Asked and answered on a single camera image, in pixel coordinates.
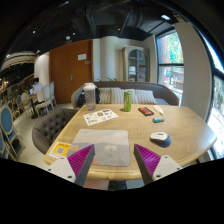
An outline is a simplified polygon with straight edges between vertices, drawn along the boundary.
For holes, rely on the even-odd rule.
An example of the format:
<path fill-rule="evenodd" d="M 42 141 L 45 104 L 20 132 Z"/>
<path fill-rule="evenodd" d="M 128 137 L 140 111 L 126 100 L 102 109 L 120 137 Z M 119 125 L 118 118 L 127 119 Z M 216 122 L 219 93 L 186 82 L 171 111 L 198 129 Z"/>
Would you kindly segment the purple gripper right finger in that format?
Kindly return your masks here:
<path fill-rule="evenodd" d="M 170 156 L 160 156 L 138 144 L 134 145 L 134 156 L 145 185 L 182 169 Z"/>

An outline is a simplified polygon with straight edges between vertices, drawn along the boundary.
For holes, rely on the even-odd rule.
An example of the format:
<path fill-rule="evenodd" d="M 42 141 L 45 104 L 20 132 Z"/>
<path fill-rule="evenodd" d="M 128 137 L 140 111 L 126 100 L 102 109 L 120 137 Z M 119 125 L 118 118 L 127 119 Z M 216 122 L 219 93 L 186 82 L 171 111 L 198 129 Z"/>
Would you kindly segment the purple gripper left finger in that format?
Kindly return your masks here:
<path fill-rule="evenodd" d="M 47 171 L 78 186 L 83 186 L 94 156 L 94 146 L 89 145 L 69 157 L 58 158 L 47 168 Z"/>

